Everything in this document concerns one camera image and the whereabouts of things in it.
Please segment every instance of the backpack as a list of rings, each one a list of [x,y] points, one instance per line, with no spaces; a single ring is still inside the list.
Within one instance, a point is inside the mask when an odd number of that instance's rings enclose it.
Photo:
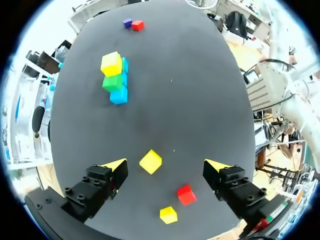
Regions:
[[[225,16],[225,25],[228,30],[244,39],[248,39],[247,19],[245,15],[238,11],[232,11]]]

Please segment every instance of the bag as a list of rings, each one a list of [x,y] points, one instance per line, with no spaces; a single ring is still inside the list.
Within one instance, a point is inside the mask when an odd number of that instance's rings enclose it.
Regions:
[[[248,39],[247,19],[245,15],[238,11],[232,11],[225,16],[225,25],[228,30],[244,39]]]
[[[60,63],[63,63],[66,59],[66,55],[69,49],[66,46],[61,46],[55,50],[55,59],[57,59]]]

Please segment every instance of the yellow cube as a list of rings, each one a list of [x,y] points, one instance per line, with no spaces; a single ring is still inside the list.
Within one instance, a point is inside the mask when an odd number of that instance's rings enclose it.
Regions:
[[[101,71],[108,78],[122,72],[122,58],[117,51],[104,55],[101,60]]]
[[[165,224],[172,224],[178,221],[178,215],[172,206],[167,206],[161,209],[160,218]]]
[[[162,158],[152,149],[140,160],[140,166],[149,174],[153,174],[162,164]]]

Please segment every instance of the purple cube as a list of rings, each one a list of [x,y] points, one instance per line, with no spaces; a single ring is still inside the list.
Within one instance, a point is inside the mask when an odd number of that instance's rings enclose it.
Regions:
[[[126,29],[131,28],[132,20],[130,18],[123,20],[122,22]]]

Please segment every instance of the cube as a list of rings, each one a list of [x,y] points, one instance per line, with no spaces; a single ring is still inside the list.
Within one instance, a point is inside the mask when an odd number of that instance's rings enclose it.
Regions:
[[[130,18],[123,20],[122,22],[126,29],[131,28],[132,20]]]
[[[110,102],[116,105],[128,102],[128,90],[125,85],[122,85],[119,91],[113,91],[110,93]]]
[[[195,194],[192,192],[190,184],[178,189],[177,195],[180,202],[184,206],[187,206],[197,201]]]
[[[162,164],[162,158],[152,149],[140,160],[139,165],[153,174]]]
[[[123,76],[121,74],[116,76],[105,76],[102,82],[102,88],[108,92],[116,92],[121,90],[123,85]]]
[[[127,87],[128,86],[128,75],[125,72],[123,72],[123,73],[121,73],[121,76],[122,76],[122,84]]]
[[[133,30],[139,32],[139,31],[141,31],[142,29],[145,28],[145,24],[144,24],[144,21],[137,20],[137,21],[134,21],[131,24],[131,27],[132,27]]]
[[[122,58],[122,72],[125,72],[126,74],[128,74],[128,71],[129,71],[128,60],[125,57],[123,57]]]
[[[172,224],[178,221],[178,215],[172,206],[167,206],[161,209],[160,218],[165,224]]]
[[[101,60],[100,70],[107,77],[119,75],[122,72],[122,58],[117,51],[104,55]]]

